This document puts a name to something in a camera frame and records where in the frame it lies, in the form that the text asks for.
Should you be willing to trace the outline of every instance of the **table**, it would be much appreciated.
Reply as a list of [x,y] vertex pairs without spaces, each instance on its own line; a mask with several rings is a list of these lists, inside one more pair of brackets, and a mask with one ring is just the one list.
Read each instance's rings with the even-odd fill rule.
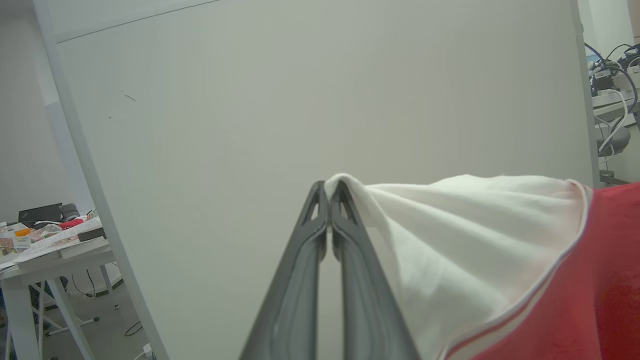
[[[29,285],[40,281],[43,281],[43,286],[44,281],[49,283],[58,308],[85,360],[95,359],[62,286],[60,276],[93,266],[101,266],[104,276],[104,264],[113,261],[115,258],[108,242],[104,238],[98,238],[19,263],[0,273],[0,286],[3,289],[13,346],[20,360],[41,360],[29,294]],[[113,291],[108,277],[105,278],[105,283]]]
[[[626,101],[627,106],[631,106],[633,103],[634,103],[633,99],[629,99]],[[638,103],[638,105],[636,105],[632,109],[632,112],[636,112],[636,111],[640,111],[640,102]],[[596,108],[593,108],[593,114],[604,121],[612,121],[614,119],[624,116],[625,112],[622,107],[622,102],[616,102],[614,104],[598,106]],[[630,117],[627,120],[626,125],[631,125],[635,123],[636,123],[635,119],[633,117]]]

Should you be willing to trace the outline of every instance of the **table leg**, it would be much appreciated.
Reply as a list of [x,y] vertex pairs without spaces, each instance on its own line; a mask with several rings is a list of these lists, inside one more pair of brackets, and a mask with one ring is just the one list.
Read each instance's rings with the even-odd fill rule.
[[40,359],[42,359],[42,338],[44,336],[44,289],[40,289],[38,299],[38,348],[40,349]]
[[4,350],[4,358],[10,359],[11,356],[11,327],[7,325],[6,327],[6,349]]
[[0,282],[4,295],[6,314],[13,338],[13,346],[20,360],[39,360],[40,351],[36,338],[31,310],[29,287],[20,279],[11,278]]
[[104,283],[107,284],[107,291],[109,292],[109,295],[111,295],[111,301],[113,301],[113,309],[120,309],[120,306],[116,303],[115,296],[113,296],[113,286],[111,285],[111,280],[109,280],[109,274],[107,273],[106,266],[100,265],[100,272],[102,273]]
[[60,278],[56,277],[48,280],[48,283],[49,287],[51,288],[51,292],[53,293],[53,297],[54,299],[56,299],[58,308],[62,313],[62,317],[64,317],[65,321],[67,322],[69,331],[74,337],[76,344],[80,348],[80,353],[82,353],[84,360],[95,360],[91,348],[89,347],[89,343],[87,342],[84,333],[80,328],[80,323],[78,322],[76,314],[71,308],[71,303],[69,301],[69,298],[67,297],[67,293],[65,293],[65,289],[62,286]]

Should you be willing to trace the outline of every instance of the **red towel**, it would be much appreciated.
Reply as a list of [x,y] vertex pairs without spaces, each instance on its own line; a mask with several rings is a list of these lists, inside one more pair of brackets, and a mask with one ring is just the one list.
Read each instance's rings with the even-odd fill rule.
[[640,184],[594,192],[585,233],[531,313],[474,359],[640,359]]

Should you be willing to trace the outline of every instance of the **white table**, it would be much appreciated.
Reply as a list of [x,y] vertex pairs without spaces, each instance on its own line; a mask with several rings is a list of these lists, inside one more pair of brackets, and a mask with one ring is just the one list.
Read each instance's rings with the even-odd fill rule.
[[[94,360],[91,348],[87,343],[80,323],[75,316],[67,298],[60,276],[115,261],[111,247],[104,238],[86,241],[73,247],[59,250],[40,258],[19,263],[0,273],[0,286],[4,294],[4,303],[8,323],[13,336],[13,345],[20,360],[41,360],[35,326],[33,325],[33,309],[29,285],[44,281],[49,283],[51,292],[58,303],[69,331],[73,335],[85,360]],[[105,283],[110,290],[108,277]]]

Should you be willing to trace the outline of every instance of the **clutter on table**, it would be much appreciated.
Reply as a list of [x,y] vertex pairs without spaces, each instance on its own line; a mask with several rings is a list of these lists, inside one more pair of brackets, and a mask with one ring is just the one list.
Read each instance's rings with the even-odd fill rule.
[[19,213],[24,222],[0,223],[2,255],[56,247],[78,240],[78,234],[102,227],[95,210],[81,216],[74,204],[43,206]]

